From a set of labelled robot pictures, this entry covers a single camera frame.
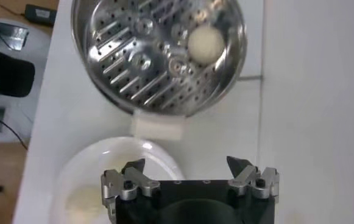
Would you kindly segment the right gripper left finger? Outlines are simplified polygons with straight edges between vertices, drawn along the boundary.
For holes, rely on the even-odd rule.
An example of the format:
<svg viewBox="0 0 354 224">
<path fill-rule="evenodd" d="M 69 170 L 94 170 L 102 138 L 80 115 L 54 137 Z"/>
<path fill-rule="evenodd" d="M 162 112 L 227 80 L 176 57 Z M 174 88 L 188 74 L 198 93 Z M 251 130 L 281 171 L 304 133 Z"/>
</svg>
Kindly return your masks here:
<svg viewBox="0 0 354 224">
<path fill-rule="evenodd" d="M 138 190 L 145 197 L 153 197 L 160 190 L 160 182 L 143 174 L 145 159 L 129 161 L 120 172 L 105 170 L 101 175 L 102 204 L 109 214 L 116 214 L 116 200 L 132 201 Z"/>
</svg>

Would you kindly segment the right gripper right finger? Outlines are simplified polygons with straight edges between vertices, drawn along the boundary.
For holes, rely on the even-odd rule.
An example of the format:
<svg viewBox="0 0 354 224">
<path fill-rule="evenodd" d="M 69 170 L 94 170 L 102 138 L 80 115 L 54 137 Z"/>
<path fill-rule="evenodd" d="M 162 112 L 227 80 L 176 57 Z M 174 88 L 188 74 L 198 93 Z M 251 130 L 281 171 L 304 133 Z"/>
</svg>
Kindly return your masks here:
<svg viewBox="0 0 354 224">
<path fill-rule="evenodd" d="M 234 156 L 227 156 L 227 164 L 233 175 L 228 186 L 237 196 L 244 196 L 249 190 L 254 198 L 261 200 L 279 197 L 280 173 L 277 169 L 267 167 L 261 172 L 249 160 Z"/>
</svg>

